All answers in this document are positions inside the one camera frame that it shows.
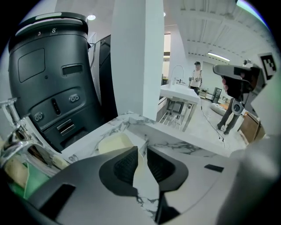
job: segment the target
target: black pants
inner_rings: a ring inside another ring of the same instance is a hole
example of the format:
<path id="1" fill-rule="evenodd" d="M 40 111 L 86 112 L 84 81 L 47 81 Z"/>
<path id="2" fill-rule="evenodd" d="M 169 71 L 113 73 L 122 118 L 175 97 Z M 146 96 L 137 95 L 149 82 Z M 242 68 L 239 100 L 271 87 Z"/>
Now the black pants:
<path id="1" fill-rule="evenodd" d="M 225 123 L 227 122 L 228 117 L 232 113 L 232 103 L 233 103 L 233 98 L 230 100 L 228 109 L 225 112 L 223 118 L 221 119 L 221 121 L 219 123 L 220 127 L 225 125 Z M 239 118 L 239 115 L 233 115 L 233 118 L 232 118 L 231 122 L 228 124 L 228 126 L 227 126 L 225 131 L 229 132 L 234 127 L 234 125 L 236 124 L 238 118 Z"/>
<path id="2" fill-rule="evenodd" d="M 198 87 L 190 86 L 190 88 L 193 89 L 197 95 L 199 95 L 199 88 Z"/>

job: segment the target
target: cable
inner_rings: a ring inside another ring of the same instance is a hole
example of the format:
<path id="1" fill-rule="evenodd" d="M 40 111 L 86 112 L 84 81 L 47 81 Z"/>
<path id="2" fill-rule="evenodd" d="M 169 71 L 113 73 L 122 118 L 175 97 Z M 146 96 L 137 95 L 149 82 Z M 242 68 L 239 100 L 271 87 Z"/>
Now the cable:
<path id="1" fill-rule="evenodd" d="M 202 108 L 202 99 L 201 99 L 201 111 L 203 113 L 203 116 L 206 118 L 206 120 L 208 121 L 208 123 L 211 125 L 211 127 L 216 131 L 216 133 L 218 133 L 219 135 L 219 140 L 220 140 L 220 137 L 222 138 L 222 142 L 223 142 L 223 145 L 224 145 L 224 148 L 225 148 L 225 143 L 224 143 L 224 138 L 223 136 L 217 131 L 216 128 L 213 127 L 213 125 L 211 124 L 211 122 L 208 120 L 208 118 L 205 116 L 204 112 L 203 112 L 203 108 Z"/>

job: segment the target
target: ceiling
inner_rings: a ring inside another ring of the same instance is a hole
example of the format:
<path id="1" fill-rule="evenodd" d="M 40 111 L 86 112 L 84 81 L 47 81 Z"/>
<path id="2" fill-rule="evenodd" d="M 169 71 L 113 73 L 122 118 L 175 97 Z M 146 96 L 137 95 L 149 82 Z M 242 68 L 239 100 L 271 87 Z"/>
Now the ceiling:
<path id="1" fill-rule="evenodd" d="M 98 41 L 111 33 L 114 2 L 115 0 L 58 0 L 55 11 L 95 15 L 96 19 L 88 22 L 89 35 L 96 32 Z"/>
<path id="2" fill-rule="evenodd" d="M 115 0 L 58 0 L 55 11 L 88 16 L 89 34 L 97 39 L 111 33 Z M 267 28 L 254 16 L 236 6 L 235 0 L 163 0 L 165 27 L 177 25 L 189 54 L 208 57 L 209 51 L 236 63 L 257 53 L 278 50 Z"/>
<path id="3" fill-rule="evenodd" d="M 210 51 L 241 64 L 257 53 L 278 52 L 266 26 L 235 0 L 164 0 L 164 7 L 189 54 L 209 57 Z"/>

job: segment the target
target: marble countertop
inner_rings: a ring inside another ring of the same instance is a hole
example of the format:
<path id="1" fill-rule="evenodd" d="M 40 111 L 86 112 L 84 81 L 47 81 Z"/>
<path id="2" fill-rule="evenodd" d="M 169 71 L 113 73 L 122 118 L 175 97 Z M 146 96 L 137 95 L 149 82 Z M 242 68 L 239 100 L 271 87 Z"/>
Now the marble countertop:
<path id="1" fill-rule="evenodd" d="M 119 132 L 126 133 L 132 143 L 142 151 L 147 145 L 170 149 L 176 152 L 201 156 L 221 155 L 229 157 L 222 147 L 206 142 L 191 134 L 157 123 L 133 112 L 116 117 L 62 151 L 69 163 L 99 155 L 98 144 L 104 138 Z"/>
<path id="2" fill-rule="evenodd" d="M 220 161 L 229 157 L 229 153 L 220 146 L 206 142 L 195 136 L 175 130 L 133 112 L 116 117 L 85 137 L 67 147 L 60 154 L 69 163 L 99 155 L 100 141 L 113 134 L 125 133 L 134 146 L 139 149 L 143 163 L 135 173 L 133 186 L 138 190 L 137 203 L 144 212 L 154 219 L 159 203 L 159 186 L 147 166 L 147 147 L 165 152 L 209 157 Z"/>

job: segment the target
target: white shirt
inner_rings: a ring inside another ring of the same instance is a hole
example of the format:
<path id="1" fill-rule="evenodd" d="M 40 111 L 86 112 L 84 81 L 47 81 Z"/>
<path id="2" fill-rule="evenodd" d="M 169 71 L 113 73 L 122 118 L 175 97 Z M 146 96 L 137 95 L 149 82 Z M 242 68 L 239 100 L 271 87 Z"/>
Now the white shirt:
<path id="1" fill-rule="evenodd" d="M 202 70 L 194 70 L 193 71 L 194 80 L 192 80 L 191 83 L 190 83 L 191 87 L 200 87 L 201 80 L 195 81 L 195 79 L 196 78 L 202 78 L 201 73 L 202 73 Z"/>

